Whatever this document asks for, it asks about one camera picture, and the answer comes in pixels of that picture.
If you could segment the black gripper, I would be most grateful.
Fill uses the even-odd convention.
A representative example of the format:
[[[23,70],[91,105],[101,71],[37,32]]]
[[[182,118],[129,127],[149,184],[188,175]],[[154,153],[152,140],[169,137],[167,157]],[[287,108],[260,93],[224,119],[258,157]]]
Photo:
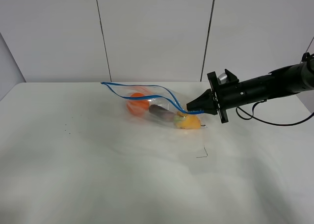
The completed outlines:
[[[211,114],[219,113],[221,123],[229,122],[227,112],[220,106],[220,85],[215,72],[207,74],[211,89],[207,89],[195,100],[187,103],[186,108],[189,114]]]

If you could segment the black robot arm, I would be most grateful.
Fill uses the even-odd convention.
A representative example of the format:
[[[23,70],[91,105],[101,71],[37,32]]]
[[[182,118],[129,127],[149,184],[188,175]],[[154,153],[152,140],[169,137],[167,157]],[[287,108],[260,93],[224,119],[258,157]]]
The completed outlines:
[[[227,110],[253,104],[256,107],[267,100],[287,97],[314,88],[314,56],[304,53],[301,62],[270,72],[267,75],[240,81],[225,70],[221,75],[207,74],[210,89],[187,103],[188,112],[219,115],[222,123],[228,122]]]

